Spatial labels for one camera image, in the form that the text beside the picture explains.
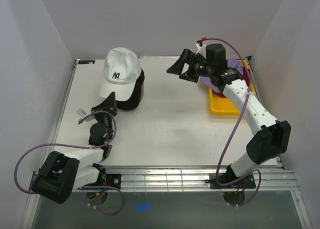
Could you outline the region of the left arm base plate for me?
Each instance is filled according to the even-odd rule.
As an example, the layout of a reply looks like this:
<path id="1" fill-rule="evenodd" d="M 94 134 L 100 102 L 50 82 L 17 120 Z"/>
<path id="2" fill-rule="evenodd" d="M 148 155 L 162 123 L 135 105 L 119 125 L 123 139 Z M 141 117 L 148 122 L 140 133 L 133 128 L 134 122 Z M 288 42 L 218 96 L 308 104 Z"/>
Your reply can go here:
<path id="1" fill-rule="evenodd" d="M 107 173 L 99 175 L 96 182 L 85 184 L 85 187 L 108 186 L 117 189 L 121 188 L 122 175 L 119 173 Z"/>

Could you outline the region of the white baseball cap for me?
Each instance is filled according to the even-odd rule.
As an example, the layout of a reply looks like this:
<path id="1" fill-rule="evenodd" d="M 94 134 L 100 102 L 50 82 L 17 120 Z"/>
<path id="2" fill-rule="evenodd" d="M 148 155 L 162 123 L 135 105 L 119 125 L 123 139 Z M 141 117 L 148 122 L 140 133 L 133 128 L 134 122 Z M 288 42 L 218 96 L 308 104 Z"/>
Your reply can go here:
<path id="1" fill-rule="evenodd" d="M 99 96 L 107 98 L 114 92 L 116 100 L 127 101 L 141 73 L 140 59 L 132 50 L 125 47 L 111 49 L 104 60 Z"/>

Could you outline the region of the beige baseball cap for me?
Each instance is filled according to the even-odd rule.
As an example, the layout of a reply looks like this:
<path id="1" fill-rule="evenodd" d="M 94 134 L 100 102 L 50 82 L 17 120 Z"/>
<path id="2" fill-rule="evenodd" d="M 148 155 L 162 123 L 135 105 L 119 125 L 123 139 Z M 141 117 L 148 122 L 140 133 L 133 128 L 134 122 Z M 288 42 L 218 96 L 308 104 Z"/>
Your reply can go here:
<path id="1" fill-rule="evenodd" d="M 139 99 L 140 102 L 143 100 L 143 96 L 144 96 L 144 85 L 142 84 L 140 88 L 140 99 Z"/>

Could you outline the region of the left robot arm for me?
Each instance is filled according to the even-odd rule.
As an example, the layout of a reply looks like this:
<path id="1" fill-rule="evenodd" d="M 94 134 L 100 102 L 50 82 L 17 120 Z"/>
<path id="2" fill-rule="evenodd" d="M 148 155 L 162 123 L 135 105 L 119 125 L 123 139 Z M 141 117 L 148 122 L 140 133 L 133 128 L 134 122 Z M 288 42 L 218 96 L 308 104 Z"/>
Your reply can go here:
<path id="1" fill-rule="evenodd" d="M 92 107 L 90 113 L 80 108 L 77 114 L 80 124 L 96 121 L 89 129 L 88 145 L 75 147 L 71 152 L 52 151 L 31 185 L 34 193 L 58 204 L 64 203 L 75 189 L 83 186 L 100 189 L 106 184 L 106 170 L 100 163 L 109 157 L 117 132 L 115 92 Z"/>

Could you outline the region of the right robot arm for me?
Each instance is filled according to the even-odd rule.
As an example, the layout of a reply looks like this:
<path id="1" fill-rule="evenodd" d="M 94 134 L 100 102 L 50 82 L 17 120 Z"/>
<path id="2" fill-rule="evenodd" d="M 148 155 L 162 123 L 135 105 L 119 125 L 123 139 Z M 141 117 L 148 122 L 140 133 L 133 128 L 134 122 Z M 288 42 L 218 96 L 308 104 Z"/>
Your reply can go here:
<path id="1" fill-rule="evenodd" d="M 205 56 L 184 49 L 178 60 L 167 69 L 168 74 L 196 83 L 199 77 L 210 82 L 240 111 L 252 132 L 246 152 L 227 166 L 226 172 L 216 174 L 215 183 L 220 187 L 237 188 L 244 178 L 264 162 L 285 153 L 291 134 L 291 125 L 270 114 L 251 92 L 240 72 L 228 66 L 226 50 L 220 43 L 209 44 Z"/>

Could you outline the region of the black baseball cap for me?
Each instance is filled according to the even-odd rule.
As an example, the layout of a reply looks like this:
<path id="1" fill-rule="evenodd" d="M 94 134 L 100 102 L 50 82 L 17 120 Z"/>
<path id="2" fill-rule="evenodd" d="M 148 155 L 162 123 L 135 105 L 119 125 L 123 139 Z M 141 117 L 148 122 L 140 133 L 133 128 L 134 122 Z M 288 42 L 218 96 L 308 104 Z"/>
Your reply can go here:
<path id="1" fill-rule="evenodd" d="M 122 111 L 135 110 L 140 104 L 141 86 L 145 81 L 145 73 L 141 70 L 139 77 L 137 78 L 133 91 L 127 100 L 120 95 L 119 92 L 115 93 L 117 108 Z"/>

